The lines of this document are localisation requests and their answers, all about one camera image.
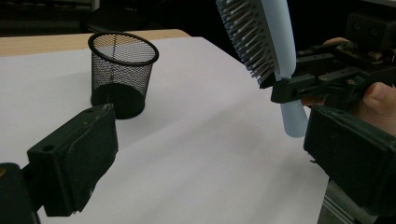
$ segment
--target black mesh cup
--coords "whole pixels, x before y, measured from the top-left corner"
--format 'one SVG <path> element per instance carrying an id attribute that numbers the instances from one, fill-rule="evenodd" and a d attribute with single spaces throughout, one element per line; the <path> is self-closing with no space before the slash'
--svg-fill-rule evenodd
<path id="1" fill-rule="evenodd" d="M 128 33 L 96 33 L 88 40 L 92 51 L 92 105 L 113 104 L 116 119 L 130 119 L 145 108 L 157 48 Z"/>

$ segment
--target white paper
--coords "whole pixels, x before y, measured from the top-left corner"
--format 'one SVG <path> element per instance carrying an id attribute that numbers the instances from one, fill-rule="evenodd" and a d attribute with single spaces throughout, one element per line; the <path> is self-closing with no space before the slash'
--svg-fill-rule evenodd
<path id="1" fill-rule="evenodd" d="M 328 177 L 283 130 L 271 89 L 201 37 L 151 41 L 145 110 L 82 211 L 43 224 L 316 224 Z M 0 162 L 91 107 L 88 49 L 0 58 Z"/>

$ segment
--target robotic arm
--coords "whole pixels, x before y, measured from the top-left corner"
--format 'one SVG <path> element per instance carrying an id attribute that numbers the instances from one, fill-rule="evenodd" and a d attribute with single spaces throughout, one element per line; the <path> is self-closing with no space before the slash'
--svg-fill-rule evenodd
<path id="1" fill-rule="evenodd" d="M 359 207 L 393 216 L 396 138 L 346 112 L 374 82 L 396 82 L 396 2 L 375 2 L 349 15 L 350 42 L 299 51 L 293 77 L 262 88 L 273 86 L 271 100 L 280 104 L 326 97 L 311 108 L 304 149 Z"/>

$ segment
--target hairbrush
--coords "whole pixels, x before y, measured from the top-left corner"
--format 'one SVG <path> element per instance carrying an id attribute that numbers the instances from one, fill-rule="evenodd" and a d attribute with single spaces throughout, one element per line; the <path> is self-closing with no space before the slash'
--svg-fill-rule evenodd
<path id="1" fill-rule="evenodd" d="M 291 78 L 296 52 L 286 0 L 217 0 L 216 4 L 241 63 L 259 86 L 270 76 Z M 286 134 L 305 136 L 308 118 L 301 101 L 280 106 Z"/>

